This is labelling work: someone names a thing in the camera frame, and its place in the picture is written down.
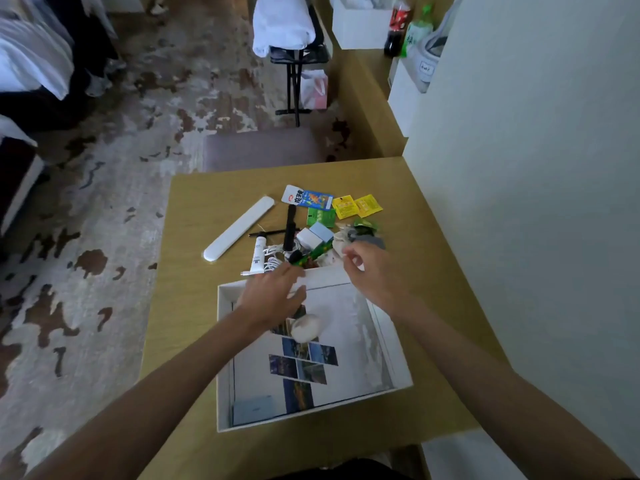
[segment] floor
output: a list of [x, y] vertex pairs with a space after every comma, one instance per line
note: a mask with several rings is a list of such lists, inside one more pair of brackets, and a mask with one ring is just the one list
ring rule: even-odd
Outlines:
[[[246, 0], [167, 5], [116, 18], [126, 72], [78, 128], [35, 136], [47, 168], [0, 256], [0, 479], [137, 379], [170, 180], [199, 171], [203, 137], [294, 124]], [[302, 124], [329, 160], [357, 155], [335, 104]]]

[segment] plastic bottle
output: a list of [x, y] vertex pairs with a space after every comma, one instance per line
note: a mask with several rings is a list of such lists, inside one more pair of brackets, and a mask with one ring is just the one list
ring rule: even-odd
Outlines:
[[408, 0], [395, 0], [391, 20], [389, 21], [389, 33], [385, 44], [385, 55], [397, 57], [402, 50], [404, 29], [411, 14], [411, 5]]
[[433, 20], [431, 18], [431, 5], [425, 5], [422, 7], [422, 15], [420, 19], [409, 23], [409, 27], [406, 30], [406, 37], [404, 37], [404, 44], [400, 57], [406, 57], [409, 48], [429, 35], [433, 31]]

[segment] wooden counter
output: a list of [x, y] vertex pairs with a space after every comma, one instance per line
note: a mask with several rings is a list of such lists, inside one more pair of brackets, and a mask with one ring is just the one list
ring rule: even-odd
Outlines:
[[[396, 157], [174, 177], [142, 376], [216, 322], [217, 287], [240, 279], [255, 241], [241, 238], [215, 263], [204, 261], [202, 251], [261, 196], [279, 201], [287, 184], [354, 198], [372, 193], [384, 207], [372, 219], [411, 290], [460, 332], [506, 360], [427, 202], [404, 160]], [[260, 224], [283, 228], [286, 213], [287, 206], [277, 203]], [[306, 215], [306, 209], [298, 211], [300, 227]], [[398, 333], [413, 387], [218, 434], [212, 383], [142, 478], [268, 478], [477, 427], [417, 343], [406, 330]]]

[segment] right hand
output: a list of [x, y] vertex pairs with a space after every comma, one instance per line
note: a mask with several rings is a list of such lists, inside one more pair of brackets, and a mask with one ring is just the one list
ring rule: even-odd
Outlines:
[[[404, 318], [418, 298], [412, 297], [396, 272], [388, 252], [369, 242], [354, 242], [344, 250], [344, 270], [353, 285], [391, 318]], [[357, 266], [364, 263], [364, 271]]]

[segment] white small box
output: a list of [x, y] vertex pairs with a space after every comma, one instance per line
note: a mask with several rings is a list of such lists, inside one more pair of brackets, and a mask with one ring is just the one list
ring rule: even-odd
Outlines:
[[418, 106], [423, 103], [428, 87], [428, 84], [418, 79], [414, 72], [411, 60], [399, 60], [388, 99], [391, 111], [405, 137], [409, 136], [413, 117]]
[[349, 8], [346, 0], [332, 1], [332, 30], [342, 49], [385, 47], [391, 8], [355, 9]]
[[[244, 285], [218, 287], [218, 320], [231, 313]], [[317, 339], [300, 347], [284, 324], [224, 366], [216, 377], [219, 433], [413, 385], [393, 322], [355, 289], [342, 266], [308, 269], [292, 292], [302, 285], [307, 313], [323, 319]]]

